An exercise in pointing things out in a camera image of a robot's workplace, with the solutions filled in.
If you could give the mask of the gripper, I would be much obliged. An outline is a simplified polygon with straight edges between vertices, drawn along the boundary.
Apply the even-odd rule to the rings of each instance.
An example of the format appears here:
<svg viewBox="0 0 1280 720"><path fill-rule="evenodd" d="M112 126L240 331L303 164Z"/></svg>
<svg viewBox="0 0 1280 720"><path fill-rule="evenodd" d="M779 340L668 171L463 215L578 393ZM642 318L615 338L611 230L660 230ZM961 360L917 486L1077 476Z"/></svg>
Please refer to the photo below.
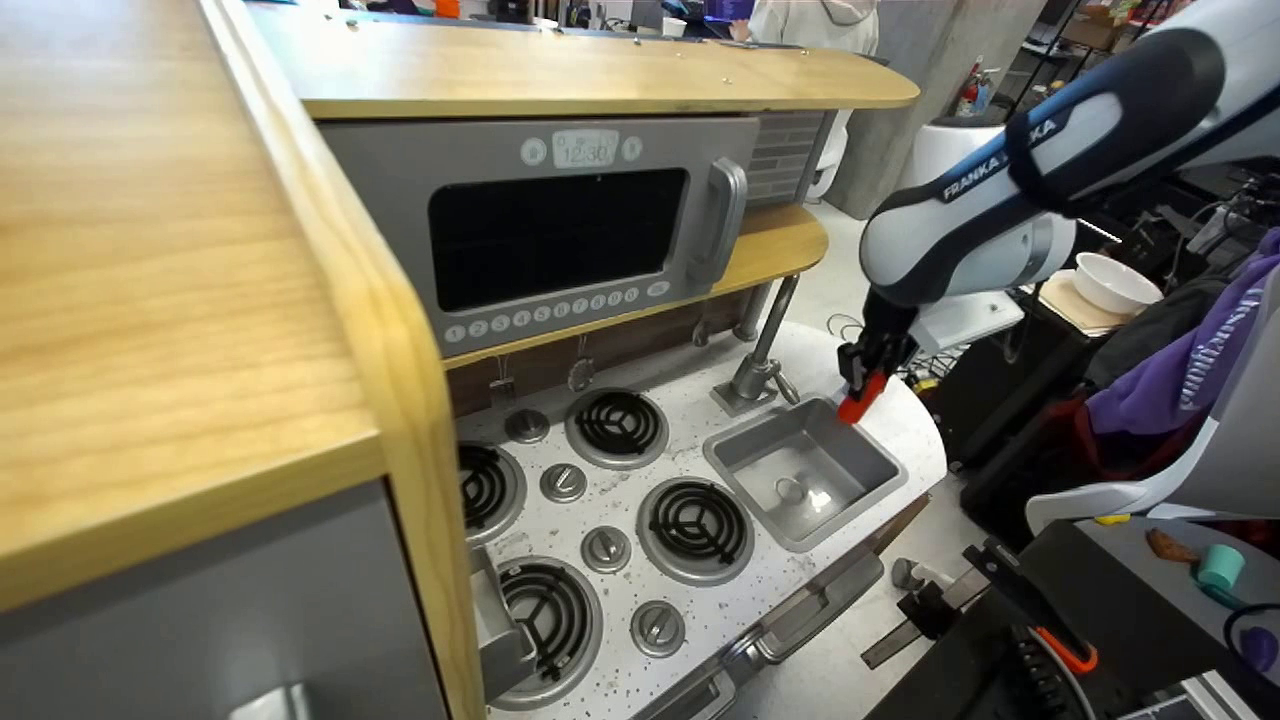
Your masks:
<svg viewBox="0 0 1280 720"><path fill-rule="evenodd" d="M868 291L863 305L861 341L837 347L838 373L847 384L847 395L863 395L873 374L873 360L868 359L867 348L878 351L878 375L886 380L910 363L918 347L910 329L919 314L916 305L900 306L876 288Z"/></svg>

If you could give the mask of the red sauce bottle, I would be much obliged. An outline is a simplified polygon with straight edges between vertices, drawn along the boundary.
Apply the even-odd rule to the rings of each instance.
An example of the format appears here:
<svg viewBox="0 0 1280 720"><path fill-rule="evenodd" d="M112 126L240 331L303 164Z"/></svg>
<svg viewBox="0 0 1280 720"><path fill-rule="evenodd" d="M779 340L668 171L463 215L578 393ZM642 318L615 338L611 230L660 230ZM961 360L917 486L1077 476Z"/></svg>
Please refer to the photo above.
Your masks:
<svg viewBox="0 0 1280 720"><path fill-rule="evenodd" d="M846 382L842 388L844 397L837 406L837 418L847 425L856 425L884 392L886 384L887 375L882 370L874 370L859 387Z"/></svg>

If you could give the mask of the teal cup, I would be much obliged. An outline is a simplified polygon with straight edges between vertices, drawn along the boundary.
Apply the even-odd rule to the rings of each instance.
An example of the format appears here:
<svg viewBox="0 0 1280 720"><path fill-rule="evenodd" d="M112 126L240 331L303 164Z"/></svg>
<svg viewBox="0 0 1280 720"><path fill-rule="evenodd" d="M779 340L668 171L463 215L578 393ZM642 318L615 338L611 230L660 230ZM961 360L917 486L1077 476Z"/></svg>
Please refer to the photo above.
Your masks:
<svg viewBox="0 0 1280 720"><path fill-rule="evenodd" d="M1245 566L1244 555L1230 544L1211 544L1196 565L1196 582L1207 588L1234 592Z"/></svg>

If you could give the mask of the grey toy sink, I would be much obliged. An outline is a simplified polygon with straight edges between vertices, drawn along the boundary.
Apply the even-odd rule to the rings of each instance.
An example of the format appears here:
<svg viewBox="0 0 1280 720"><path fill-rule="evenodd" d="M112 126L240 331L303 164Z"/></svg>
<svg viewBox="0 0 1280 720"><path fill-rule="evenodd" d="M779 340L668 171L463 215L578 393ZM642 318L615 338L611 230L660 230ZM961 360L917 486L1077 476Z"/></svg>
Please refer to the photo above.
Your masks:
<svg viewBox="0 0 1280 720"><path fill-rule="evenodd" d="M829 398L791 407L712 436L707 461L769 536L792 553L814 550L908 480L904 465Z"/></svg>

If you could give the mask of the tan board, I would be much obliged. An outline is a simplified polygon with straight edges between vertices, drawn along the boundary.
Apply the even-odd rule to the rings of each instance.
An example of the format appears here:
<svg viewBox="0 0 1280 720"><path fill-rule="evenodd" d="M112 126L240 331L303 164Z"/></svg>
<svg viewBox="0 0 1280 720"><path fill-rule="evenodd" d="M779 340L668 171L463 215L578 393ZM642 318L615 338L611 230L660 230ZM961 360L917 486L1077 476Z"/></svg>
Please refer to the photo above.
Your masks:
<svg viewBox="0 0 1280 720"><path fill-rule="evenodd" d="M1098 338L1132 322L1134 314L1116 314L1085 300L1076 290L1074 270L1059 270L1039 288L1038 300L1082 334Z"/></svg>

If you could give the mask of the black coil stove burner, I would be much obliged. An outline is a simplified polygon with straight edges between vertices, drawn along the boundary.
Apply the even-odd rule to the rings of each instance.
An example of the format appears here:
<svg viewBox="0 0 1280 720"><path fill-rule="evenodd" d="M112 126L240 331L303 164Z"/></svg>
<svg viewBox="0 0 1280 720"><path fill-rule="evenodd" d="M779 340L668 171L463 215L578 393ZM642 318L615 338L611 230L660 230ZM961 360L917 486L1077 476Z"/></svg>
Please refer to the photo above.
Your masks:
<svg viewBox="0 0 1280 720"><path fill-rule="evenodd" d="M591 582L548 556L503 562L498 579L512 619L531 641L532 669L490 706L529 712L566 700L602 647L603 609Z"/></svg>
<svg viewBox="0 0 1280 720"><path fill-rule="evenodd" d="M723 486L676 477L655 486L637 510L637 539L666 577L691 587L737 578L755 548L749 512Z"/></svg>
<svg viewBox="0 0 1280 720"><path fill-rule="evenodd" d="M669 443L669 423L643 393L603 388L575 400L564 415L570 447L586 462L612 471L653 464Z"/></svg>
<svg viewBox="0 0 1280 720"><path fill-rule="evenodd" d="M458 478L468 546L485 544L516 523L527 497L527 482L511 454L493 445L462 442Z"/></svg>

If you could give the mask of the white bowl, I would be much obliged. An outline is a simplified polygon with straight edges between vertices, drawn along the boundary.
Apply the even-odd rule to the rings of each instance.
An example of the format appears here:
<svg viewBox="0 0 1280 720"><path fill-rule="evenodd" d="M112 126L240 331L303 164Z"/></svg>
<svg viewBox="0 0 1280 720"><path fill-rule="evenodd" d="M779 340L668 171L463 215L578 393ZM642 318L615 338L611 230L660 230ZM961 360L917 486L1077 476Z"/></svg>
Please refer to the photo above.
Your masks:
<svg viewBox="0 0 1280 720"><path fill-rule="evenodd" d="M1165 295L1139 272L1098 252L1079 252L1071 275L1075 291L1091 305L1116 315L1135 315Z"/></svg>

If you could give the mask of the black clamp with orange tip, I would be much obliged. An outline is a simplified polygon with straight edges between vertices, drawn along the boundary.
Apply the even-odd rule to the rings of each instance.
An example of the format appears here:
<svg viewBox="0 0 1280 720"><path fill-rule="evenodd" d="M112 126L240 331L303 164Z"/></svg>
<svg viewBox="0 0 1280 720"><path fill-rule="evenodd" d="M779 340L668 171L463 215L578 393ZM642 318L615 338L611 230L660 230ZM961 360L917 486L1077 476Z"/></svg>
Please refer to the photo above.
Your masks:
<svg viewBox="0 0 1280 720"><path fill-rule="evenodd" d="M1053 606L1050 597L1021 570L1018 556L995 538L969 546L963 557L987 579L1024 618L1030 629L1046 641L1066 669L1083 676L1096 670L1098 651L1076 632Z"/></svg>

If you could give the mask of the red fire extinguisher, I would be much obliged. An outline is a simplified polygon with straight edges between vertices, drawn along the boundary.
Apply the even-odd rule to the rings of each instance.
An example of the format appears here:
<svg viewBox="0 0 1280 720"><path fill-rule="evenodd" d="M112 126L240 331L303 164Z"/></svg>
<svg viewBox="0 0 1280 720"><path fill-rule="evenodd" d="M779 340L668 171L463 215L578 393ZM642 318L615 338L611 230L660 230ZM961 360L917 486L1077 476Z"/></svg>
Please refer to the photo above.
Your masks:
<svg viewBox="0 0 1280 720"><path fill-rule="evenodd" d="M992 81L1001 73L1000 67L987 67L983 56L978 56L957 94L952 117L982 117L993 95Z"/></svg>

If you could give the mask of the brown toy food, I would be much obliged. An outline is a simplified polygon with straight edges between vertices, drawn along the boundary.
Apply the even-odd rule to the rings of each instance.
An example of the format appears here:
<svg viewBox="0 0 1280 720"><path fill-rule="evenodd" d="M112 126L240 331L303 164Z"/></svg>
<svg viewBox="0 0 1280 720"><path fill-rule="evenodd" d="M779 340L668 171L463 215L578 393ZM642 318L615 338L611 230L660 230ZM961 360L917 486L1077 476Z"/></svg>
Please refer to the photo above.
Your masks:
<svg viewBox="0 0 1280 720"><path fill-rule="evenodd" d="M1193 548L1183 544L1167 532L1158 528L1149 528L1146 532L1146 542L1152 553L1165 561L1188 566L1194 566L1201 561L1201 556Z"/></svg>

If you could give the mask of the person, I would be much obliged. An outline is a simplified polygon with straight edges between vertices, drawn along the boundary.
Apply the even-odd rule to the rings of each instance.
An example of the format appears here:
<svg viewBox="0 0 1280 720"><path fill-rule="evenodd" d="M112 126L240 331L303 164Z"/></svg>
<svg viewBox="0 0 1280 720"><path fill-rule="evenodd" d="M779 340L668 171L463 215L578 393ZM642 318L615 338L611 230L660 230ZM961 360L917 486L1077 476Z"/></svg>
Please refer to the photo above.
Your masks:
<svg viewBox="0 0 1280 720"><path fill-rule="evenodd" d="M746 20L731 24L737 42L829 47L874 55L881 40L879 0L756 0Z"/></svg>

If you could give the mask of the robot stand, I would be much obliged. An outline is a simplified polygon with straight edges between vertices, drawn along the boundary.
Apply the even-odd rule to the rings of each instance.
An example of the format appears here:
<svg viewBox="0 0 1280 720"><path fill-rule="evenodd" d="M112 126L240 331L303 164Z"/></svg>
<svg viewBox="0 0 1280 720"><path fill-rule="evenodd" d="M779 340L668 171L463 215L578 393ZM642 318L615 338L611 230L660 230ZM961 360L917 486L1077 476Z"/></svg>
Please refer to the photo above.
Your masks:
<svg viewBox="0 0 1280 720"><path fill-rule="evenodd" d="M1212 527L1139 518L1114 527L1056 521L1021 552L1021 571L1071 628L1098 651L1080 679L1098 720L1180 680L1216 671L1260 720L1280 720L1280 662L1258 676L1229 650L1229 611L1196 587L1190 569L1158 559L1146 541L1157 528L1202 550L1226 544L1245 560L1234 587L1268 610L1238 628L1265 626L1280 637L1280 559ZM867 720L1041 720L1043 705L1027 685L1009 638L1015 607L987 591L867 715Z"/></svg>

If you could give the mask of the storage shelf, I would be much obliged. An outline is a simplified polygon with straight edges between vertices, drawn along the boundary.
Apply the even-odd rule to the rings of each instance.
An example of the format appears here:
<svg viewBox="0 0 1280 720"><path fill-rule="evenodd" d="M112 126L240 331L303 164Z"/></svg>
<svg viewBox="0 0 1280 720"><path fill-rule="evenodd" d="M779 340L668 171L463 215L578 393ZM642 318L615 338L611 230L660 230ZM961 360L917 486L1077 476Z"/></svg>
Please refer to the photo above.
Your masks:
<svg viewBox="0 0 1280 720"><path fill-rule="evenodd" d="M1024 110L1196 0L1044 0L995 95L998 108Z"/></svg>

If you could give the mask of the grey microwave door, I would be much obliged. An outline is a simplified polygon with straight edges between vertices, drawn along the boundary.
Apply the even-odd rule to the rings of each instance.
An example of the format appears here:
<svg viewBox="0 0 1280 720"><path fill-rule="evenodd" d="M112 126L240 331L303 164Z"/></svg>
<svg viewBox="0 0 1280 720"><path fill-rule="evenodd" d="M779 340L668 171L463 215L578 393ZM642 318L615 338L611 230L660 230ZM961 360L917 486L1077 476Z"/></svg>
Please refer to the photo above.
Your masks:
<svg viewBox="0 0 1280 720"><path fill-rule="evenodd" d="M707 293L717 158L754 117L326 122L445 357Z"/></svg>

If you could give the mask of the wooden toy kitchen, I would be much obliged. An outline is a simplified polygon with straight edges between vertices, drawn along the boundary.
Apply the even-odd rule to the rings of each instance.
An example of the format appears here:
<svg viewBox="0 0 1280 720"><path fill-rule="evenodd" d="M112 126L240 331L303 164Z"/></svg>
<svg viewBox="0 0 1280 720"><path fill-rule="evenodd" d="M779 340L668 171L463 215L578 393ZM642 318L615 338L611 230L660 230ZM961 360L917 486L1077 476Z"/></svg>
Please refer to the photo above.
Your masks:
<svg viewBox="0 0 1280 720"><path fill-rule="evenodd" d="M882 509L791 556L751 519L746 569L662 574L637 539L648 492L723 486L701 439L731 341L650 355L668 448L595 468L564 420L535 445L508 411L458 423L448 373L526 372L530 350L614 352L646 318L814 265L826 233L762 201L767 151L819 150L840 110L918 87L832 49L733 49L477 23L399 23L243 0L0 1L0 720L570 720L628 717L938 475L899 456ZM691 299L443 356L401 263L320 131L326 122L745 115L760 123L722 278ZM458 445L511 454L516 523L468 546ZM588 488L553 503L557 462ZM617 527L632 557L580 544ZM532 669L498 568L548 556L603 609L602 647L562 701L490 702ZM686 638L640 653L635 610Z"/></svg>

